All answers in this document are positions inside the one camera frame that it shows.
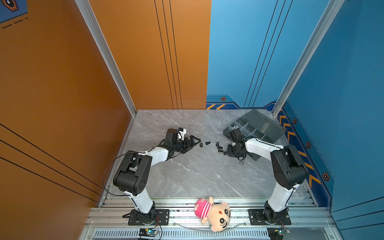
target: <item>plush toy arm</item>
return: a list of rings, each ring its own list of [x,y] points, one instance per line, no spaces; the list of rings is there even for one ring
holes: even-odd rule
[[[208,220],[207,217],[203,218],[203,219],[201,220],[201,224],[205,224],[205,223],[207,222],[207,220]]]

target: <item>robotic arm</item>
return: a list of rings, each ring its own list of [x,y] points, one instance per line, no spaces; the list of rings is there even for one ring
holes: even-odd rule
[[[255,137],[244,137],[240,129],[230,132],[232,145],[228,145],[230,157],[245,158],[247,153],[255,153],[272,161],[273,173],[277,181],[272,196],[265,202],[263,219],[268,224],[283,221],[288,212],[287,203],[293,192],[308,177],[308,169],[293,145],[274,145]]]
[[[166,138],[157,147],[147,152],[129,151],[124,156],[113,178],[113,185],[129,196],[135,204],[130,218],[144,224],[151,224],[154,221],[155,202],[148,196],[145,188],[149,170],[151,166],[175,157],[173,156],[175,152],[184,154],[201,142],[192,135],[189,139],[185,134],[186,130],[183,128],[168,129]]]

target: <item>silver vertical beam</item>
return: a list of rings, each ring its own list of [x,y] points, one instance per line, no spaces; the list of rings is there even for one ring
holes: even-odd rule
[[[339,12],[339,9],[343,5],[343,3],[344,0],[329,1],[327,7],[323,12],[323,15],[321,16],[319,22],[316,25],[316,28],[314,29],[311,35],[311,38],[305,46],[304,51],[299,58],[299,61],[296,63],[296,66],[293,69],[291,76],[288,78],[287,83],[285,84],[282,92],[280,93],[279,98],[277,99],[275,106],[273,107],[272,114],[275,117],[280,112],[280,109],[283,107],[285,101],[288,99],[289,94],[291,94],[293,88],[295,87],[305,67],[310,61],[313,53],[319,46],[321,40],[323,39],[325,33],[327,32],[329,26],[331,25],[336,14]]]
[[[129,95],[127,86],[125,85],[111,50],[109,49],[107,41],[105,40],[103,32],[101,31],[100,25],[97,22],[96,16],[93,13],[91,4],[88,0],[75,0],[75,2],[80,9],[81,14],[83,15],[83,18],[99,48],[101,55],[104,58],[105,63],[108,66],[109,71],[111,72],[111,75],[120,91],[120,94],[123,97],[127,108],[129,109],[129,112],[131,113],[132,117],[135,117],[137,113],[135,105],[133,104],[132,98]]]

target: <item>marble surface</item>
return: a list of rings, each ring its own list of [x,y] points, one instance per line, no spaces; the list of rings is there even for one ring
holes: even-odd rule
[[[217,152],[216,142],[226,149],[230,140],[223,130],[250,110],[139,110],[133,122],[125,151],[145,151],[165,138],[169,128],[182,127],[200,138],[203,147],[195,146],[166,162],[151,167],[147,191],[151,198],[213,196],[269,198],[275,187],[272,164],[265,158],[254,161],[247,157],[244,165],[234,157]],[[300,186],[293,197],[303,196]],[[123,194],[115,186],[109,191]]]

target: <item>plush toy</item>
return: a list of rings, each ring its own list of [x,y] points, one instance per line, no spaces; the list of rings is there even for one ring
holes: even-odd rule
[[[205,198],[199,199],[195,204],[195,215],[201,218],[201,223],[207,221],[212,225],[214,232],[225,230],[231,220],[231,209],[226,202],[214,204],[214,199],[209,197],[209,202]]]

